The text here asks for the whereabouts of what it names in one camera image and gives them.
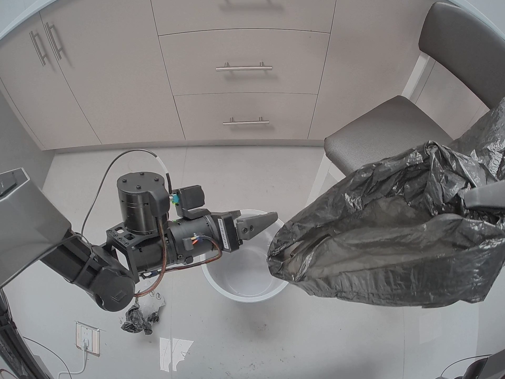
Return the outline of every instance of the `white trash bin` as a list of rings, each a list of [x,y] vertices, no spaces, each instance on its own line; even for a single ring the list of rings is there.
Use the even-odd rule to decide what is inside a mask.
[[[263,215],[256,209],[240,211],[243,217]],[[251,240],[244,240],[233,253],[223,252],[216,261],[204,264],[205,278],[220,294],[237,302],[254,303],[270,299],[284,289],[288,282],[270,275],[267,265],[268,247],[284,225],[277,221]]]

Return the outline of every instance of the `robotic arm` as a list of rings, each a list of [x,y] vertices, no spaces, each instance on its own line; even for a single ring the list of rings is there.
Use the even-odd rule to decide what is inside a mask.
[[[165,179],[152,172],[123,175],[117,187],[123,221],[95,246],[71,229],[22,168],[0,174],[0,287],[40,259],[102,309],[119,311],[135,296],[140,277],[160,274],[163,264],[166,271],[201,265],[195,257],[218,250],[215,260],[277,220],[275,212],[249,218],[240,218],[240,211],[210,212],[201,208],[201,186],[169,193]],[[171,203],[180,217],[174,221],[168,220]]]

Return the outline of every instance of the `drawer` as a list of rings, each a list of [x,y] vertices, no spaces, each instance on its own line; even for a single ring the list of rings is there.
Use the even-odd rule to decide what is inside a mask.
[[[329,34],[279,29],[231,29],[160,37],[172,92],[298,92],[317,94]],[[233,67],[272,70],[216,71]]]
[[[159,35],[229,28],[330,32],[335,0],[151,0]]]
[[[307,139],[316,94],[240,93],[175,97],[188,141],[224,139]],[[223,125],[237,121],[256,124]]]

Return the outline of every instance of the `chair backrest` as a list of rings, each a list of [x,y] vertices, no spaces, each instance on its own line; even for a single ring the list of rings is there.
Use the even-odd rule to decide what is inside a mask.
[[[505,40],[473,14],[434,3],[419,49],[460,79],[492,109],[505,96]]]

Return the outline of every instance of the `countertop edge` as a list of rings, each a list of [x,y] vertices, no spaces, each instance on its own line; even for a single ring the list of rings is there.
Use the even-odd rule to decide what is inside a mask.
[[[9,32],[11,32],[14,28],[16,28],[23,21],[36,14],[38,11],[48,6],[49,4],[55,2],[56,0],[37,0],[30,7],[25,9],[19,16],[17,16],[13,21],[9,23],[9,25],[0,32],[0,39],[6,36]],[[501,31],[488,17],[486,17],[482,12],[480,12],[475,6],[473,6],[467,0],[448,0],[458,6],[468,10],[482,21],[484,21],[487,25],[489,25],[498,35],[500,35],[503,39],[505,39],[505,33]]]

